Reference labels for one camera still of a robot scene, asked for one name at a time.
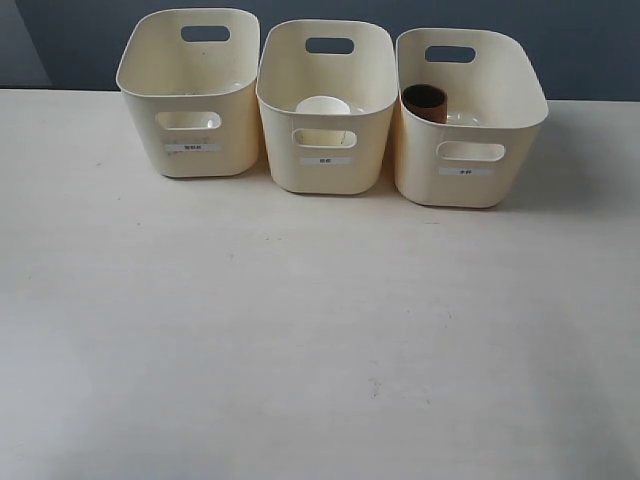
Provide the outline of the white paper cup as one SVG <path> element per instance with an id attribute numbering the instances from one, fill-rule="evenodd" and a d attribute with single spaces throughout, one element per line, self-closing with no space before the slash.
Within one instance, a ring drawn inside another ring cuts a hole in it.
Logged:
<path id="1" fill-rule="evenodd" d="M 296 113 L 314 115 L 350 115 L 351 108 L 343 100 L 326 95 L 308 97 L 298 103 Z M 347 131 L 300 129 L 295 133 L 299 145 L 311 147 L 348 147 Z"/>

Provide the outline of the left cream plastic bin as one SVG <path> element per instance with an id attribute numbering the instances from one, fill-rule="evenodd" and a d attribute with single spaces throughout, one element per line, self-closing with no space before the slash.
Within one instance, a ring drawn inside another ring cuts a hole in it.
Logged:
<path id="1" fill-rule="evenodd" d="M 254 165 L 260 40 L 258 18 L 233 8 L 161 10 L 138 21 L 116 84 L 158 173 L 221 177 Z"/>

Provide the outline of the cream plastic bin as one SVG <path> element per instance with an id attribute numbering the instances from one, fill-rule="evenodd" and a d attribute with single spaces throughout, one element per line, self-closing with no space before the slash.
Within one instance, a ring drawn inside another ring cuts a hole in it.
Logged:
<path id="1" fill-rule="evenodd" d="M 273 180 L 294 193 L 353 195 L 380 174 L 398 97 L 391 37 L 360 21 L 298 19 L 273 27 L 256 95 Z M 302 100 L 339 98 L 350 115 L 296 113 Z M 299 145 L 300 129 L 347 131 L 348 147 Z"/>
<path id="2" fill-rule="evenodd" d="M 161 10 L 138 21 L 116 84 L 158 173 L 221 177 L 254 165 L 260 40 L 258 18 L 233 8 Z"/>
<path id="3" fill-rule="evenodd" d="M 395 185 L 426 206 L 489 208 L 504 200 L 549 114 L 523 47 L 493 31 L 416 28 L 396 39 L 398 90 L 433 85 L 445 123 L 396 104 Z"/>

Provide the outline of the middle cream plastic bin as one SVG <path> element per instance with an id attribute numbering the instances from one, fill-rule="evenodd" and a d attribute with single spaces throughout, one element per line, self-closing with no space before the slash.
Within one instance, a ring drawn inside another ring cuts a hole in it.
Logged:
<path id="1" fill-rule="evenodd" d="M 398 97 L 391 37 L 360 21 L 298 19 L 273 27 L 256 95 L 273 180 L 294 193 L 353 195 L 380 174 Z M 296 113 L 302 100 L 339 98 L 350 115 Z M 348 147 L 299 145 L 300 129 L 347 131 Z"/>

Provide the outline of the right cream plastic bin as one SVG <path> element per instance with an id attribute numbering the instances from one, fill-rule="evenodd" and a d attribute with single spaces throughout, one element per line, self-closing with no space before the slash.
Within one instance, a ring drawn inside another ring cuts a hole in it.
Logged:
<path id="1" fill-rule="evenodd" d="M 426 206 L 489 208 L 504 200 L 549 114 L 523 47 L 493 31 L 416 28 L 396 39 L 398 90 L 433 85 L 445 123 L 396 104 L 395 185 Z"/>

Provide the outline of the brown wooden cup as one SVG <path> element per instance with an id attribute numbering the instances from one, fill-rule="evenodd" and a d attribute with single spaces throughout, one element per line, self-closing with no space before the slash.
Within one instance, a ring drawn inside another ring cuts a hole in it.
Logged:
<path id="1" fill-rule="evenodd" d="M 404 106 L 415 116 L 439 124 L 447 122 L 445 91 L 429 84 L 415 84 L 405 88 L 401 95 Z"/>

